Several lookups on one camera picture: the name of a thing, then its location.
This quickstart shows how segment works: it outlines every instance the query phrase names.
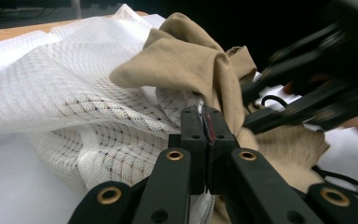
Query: fabric fold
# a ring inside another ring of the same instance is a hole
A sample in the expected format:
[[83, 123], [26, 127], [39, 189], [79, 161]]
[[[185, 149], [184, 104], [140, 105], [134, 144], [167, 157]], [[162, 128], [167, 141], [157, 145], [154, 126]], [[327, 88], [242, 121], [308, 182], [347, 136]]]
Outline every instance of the fabric fold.
[[[207, 106], [222, 112], [241, 147], [260, 151], [290, 186], [307, 192], [310, 185], [323, 182], [311, 166], [329, 145], [323, 133], [303, 125], [282, 126], [258, 135], [242, 127], [245, 115], [259, 109], [245, 107], [241, 100], [241, 84], [251, 82], [255, 73], [245, 46], [224, 52], [190, 18], [173, 13], [159, 30], [151, 30], [144, 49], [109, 78], [121, 88], [153, 86], [200, 94]], [[222, 203], [217, 197], [214, 215], [227, 222]]]

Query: black metal bracket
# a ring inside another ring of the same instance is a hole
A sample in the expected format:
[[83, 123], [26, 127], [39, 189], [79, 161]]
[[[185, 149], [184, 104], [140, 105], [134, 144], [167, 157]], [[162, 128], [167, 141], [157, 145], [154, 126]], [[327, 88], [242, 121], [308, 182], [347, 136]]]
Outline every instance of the black metal bracket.
[[[325, 131], [358, 116], [358, 1], [334, 0], [325, 11], [332, 24], [273, 55], [261, 78], [242, 86], [244, 105], [266, 87], [293, 82], [301, 98], [283, 111], [263, 108], [246, 117], [243, 126], [263, 133], [284, 124], [311, 123]], [[332, 79], [315, 88], [315, 75]]]
[[189, 197], [203, 192], [225, 196], [231, 223], [358, 223], [358, 198], [328, 183], [302, 197], [208, 106], [182, 111], [181, 134], [170, 135], [148, 178], [94, 187], [69, 223], [188, 223]]

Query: grid pattern fabric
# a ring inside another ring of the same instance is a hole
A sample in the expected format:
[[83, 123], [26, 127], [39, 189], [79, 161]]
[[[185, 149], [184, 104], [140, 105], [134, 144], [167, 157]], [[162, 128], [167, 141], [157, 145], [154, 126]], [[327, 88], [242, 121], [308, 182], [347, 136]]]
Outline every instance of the grid pattern fabric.
[[[180, 132], [180, 111], [202, 104], [192, 92], [109, 80], [152, 27], [123, 5], [112, 18], [56, 27], [49, 43], [0, 65], [0, 133], [27, 133], [39, 160], [79, 194], [149, 176], [168, 135]], [[190, 223], [205, 223], [213, 196], [192, 196], [190, 206]]]

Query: tan cloth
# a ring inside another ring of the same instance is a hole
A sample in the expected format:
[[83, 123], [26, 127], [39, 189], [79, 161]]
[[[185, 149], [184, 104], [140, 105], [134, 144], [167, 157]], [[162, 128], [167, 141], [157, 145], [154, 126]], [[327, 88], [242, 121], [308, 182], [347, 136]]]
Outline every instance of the tan cloth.
[[[324, 135], [302, 125], [257, 136], [243, 128], [249, 111], [242, 104], [240, 83], [251, 81], [255, 72], [246, 47], [226, 53], [190, 18], [174, 13], [159, 30], [151, 30], [143, 51], [113, 71], [110, 79], [122, 88], [155, 86], [200, 93], [206, 105], [223, 113], [241, 147], [259, 150], [286, 182], [306, 192], [309, 185], [323, 181], [310, 167], [328, 149]], [[216, 200], [215, 209], [212, 223], [229, 223], [221, 201]]]

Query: white curtain fabric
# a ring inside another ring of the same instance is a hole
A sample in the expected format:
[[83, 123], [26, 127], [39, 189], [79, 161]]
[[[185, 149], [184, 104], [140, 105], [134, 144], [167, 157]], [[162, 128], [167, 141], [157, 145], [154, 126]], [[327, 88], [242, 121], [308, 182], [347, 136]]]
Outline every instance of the white curtain fabric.
[[[180, 111], [202, 104], [191, 92], [122, 89], [109, 80], [152, 27], [123, 5], [111, 18], [0, 43], [0, 133], [27, 133], [37, 157], [81, 195], [104, 181], [132, 186], [150, 175], [168, 135], [180, 132]], [[190, 206], [190, 223], [205, 223], [213, 196], [192, 196]]]

